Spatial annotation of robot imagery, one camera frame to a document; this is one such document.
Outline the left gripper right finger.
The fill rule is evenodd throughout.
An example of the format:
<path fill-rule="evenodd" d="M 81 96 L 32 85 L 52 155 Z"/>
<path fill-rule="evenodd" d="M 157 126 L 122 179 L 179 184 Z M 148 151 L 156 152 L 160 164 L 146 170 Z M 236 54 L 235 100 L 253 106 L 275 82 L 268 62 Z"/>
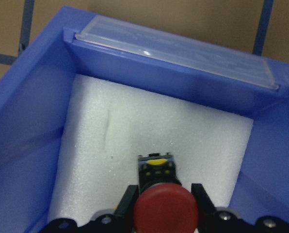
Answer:
<path fill-rule="evenodd" d="M 203 185 L 200 183 L 192 183 L 191 193 L 197 203 L 199 218 L 213 218 L 216 208 Z"/>

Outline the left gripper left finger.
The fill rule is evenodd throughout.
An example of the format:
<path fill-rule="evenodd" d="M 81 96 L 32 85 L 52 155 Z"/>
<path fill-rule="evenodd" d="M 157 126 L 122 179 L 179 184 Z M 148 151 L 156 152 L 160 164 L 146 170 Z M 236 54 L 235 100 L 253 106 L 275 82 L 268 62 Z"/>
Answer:
<path fill-rule="evenodd" d="M 131 218 L 133 208 L 139 196 L 139 187 L 137 185 L 129 185 L 123 194 L 117 209 L 114 212 L 116 218 Z"/>

